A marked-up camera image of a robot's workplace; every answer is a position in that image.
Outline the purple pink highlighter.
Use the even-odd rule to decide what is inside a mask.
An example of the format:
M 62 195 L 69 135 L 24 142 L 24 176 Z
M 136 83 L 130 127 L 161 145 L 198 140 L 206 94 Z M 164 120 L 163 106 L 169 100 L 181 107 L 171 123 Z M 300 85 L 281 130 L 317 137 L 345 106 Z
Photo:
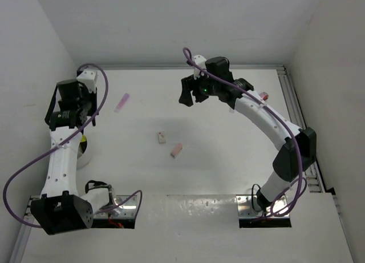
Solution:
M 123 106 L 126 104 L 126 102 L 128 101 L 130 97 L 130 94 L 129 93 L 125 93 L 123 95 L 123 97 L 120 99 L 120 101 L 118 102 L 117 106 L 115 107 L 114 109 L 114 112 L 115 113 L 118 113 L 121 111 L 121 109 L 123 108 Z

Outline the yellow black highlighter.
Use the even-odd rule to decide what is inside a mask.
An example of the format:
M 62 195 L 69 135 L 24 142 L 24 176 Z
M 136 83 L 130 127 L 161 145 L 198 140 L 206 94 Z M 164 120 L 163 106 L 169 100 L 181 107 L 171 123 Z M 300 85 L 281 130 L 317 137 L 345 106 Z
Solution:
M 80 143 L 85 143 L 87 141 L 86 136 L 82 135 L 82 138 L 80 140 Z

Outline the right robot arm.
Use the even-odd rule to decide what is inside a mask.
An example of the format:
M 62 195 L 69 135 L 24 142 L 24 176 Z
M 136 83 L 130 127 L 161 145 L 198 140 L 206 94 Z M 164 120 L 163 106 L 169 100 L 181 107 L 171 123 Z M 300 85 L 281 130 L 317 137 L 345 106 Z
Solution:
M 248 118 L 269 138 L 278 153 L 270 177 L 252 195 L 252 210 L 263 216 L 288 214 L 307 187 L 303 173 L 316 158 L 316 132 L 285 119 L 266 103 L 251 83 L 244 78 L 234 78 L 226 57 L 205 59 L 201 55 L 192 56 L 188 49 L 184 52 L 194 72 L 181 80 L 179 103 L 191 107 L 215 96 Z

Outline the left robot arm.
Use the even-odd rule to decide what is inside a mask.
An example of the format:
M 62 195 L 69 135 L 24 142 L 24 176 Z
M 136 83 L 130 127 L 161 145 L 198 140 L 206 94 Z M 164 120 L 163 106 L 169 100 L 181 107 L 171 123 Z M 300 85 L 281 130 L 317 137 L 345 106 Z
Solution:
M 90 180 L 85 194 L 76 187 L 78 153 L 83 124 L 93 116 L 97 104 L 94 79 L 58 82 L 46 113 L 51 148 L 47 178 L 40 198 L 31 203 L 30 212 L 48 235 L 92 227 L 94 214 L 112 204 L 111 185 Z

